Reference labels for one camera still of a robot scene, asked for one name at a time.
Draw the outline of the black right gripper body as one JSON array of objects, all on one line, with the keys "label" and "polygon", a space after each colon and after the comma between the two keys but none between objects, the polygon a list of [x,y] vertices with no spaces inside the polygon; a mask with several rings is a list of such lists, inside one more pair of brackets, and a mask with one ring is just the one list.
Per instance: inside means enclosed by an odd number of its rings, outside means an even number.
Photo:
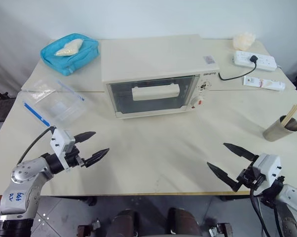
[{"label": "black right gripper body", "polygon": [[250,165],[241,171],[237,177],[237,181],[240,186],[244,185],[245,187],[256,191],[264,182],[264,174],[261,174],[257,168]]}]

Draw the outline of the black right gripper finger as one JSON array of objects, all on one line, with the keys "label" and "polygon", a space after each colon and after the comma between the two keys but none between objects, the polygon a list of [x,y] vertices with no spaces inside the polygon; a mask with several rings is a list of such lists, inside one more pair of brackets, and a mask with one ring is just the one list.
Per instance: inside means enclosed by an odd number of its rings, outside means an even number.
[{"label": "black right gripper finger", "polygon": [[237,146],[231,143],[223,143],[223,145],[227,147],[234,154],[238,155],[239,157],[243,157],[249,161],[256,161],[259,157],[258,155],[255,155],[240,146]]},{"label": "black right gripper finger", "polygon": [[221,170],[219,167],[207,162],[208,167],[212,170],[212,172],[224,183],[226,183],[234,192],[237,192],[240,188],[238,182],[231,179],[226,172]]}]

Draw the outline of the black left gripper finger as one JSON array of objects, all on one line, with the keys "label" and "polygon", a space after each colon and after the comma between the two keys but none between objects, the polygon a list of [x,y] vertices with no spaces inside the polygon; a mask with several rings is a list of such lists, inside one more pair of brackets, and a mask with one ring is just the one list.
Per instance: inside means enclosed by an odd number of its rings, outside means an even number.
[{"label": "black left gripper finger", "polygon": [[87,131],[74,136],[74,143],[82,143],[96,134],[95,131]]},{"label": "black left gripper finger", "polygon": [[83,161],[83,165],[86,168],[94,165],[95,163],[99,162],[109,152],[109,150],[109,148],[106,148],[94,153],[89,159]]}]

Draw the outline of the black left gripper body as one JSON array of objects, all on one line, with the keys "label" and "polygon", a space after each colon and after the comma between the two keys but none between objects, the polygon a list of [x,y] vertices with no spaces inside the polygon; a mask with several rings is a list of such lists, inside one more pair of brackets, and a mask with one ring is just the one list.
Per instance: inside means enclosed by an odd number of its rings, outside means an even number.
[{"label": "black left gripper body", "polygon": [[70,168],[80,166],[85,166],[85,160],[79,156],[79,149],[73,146],[72,150],[65,154],[65,161]]}]

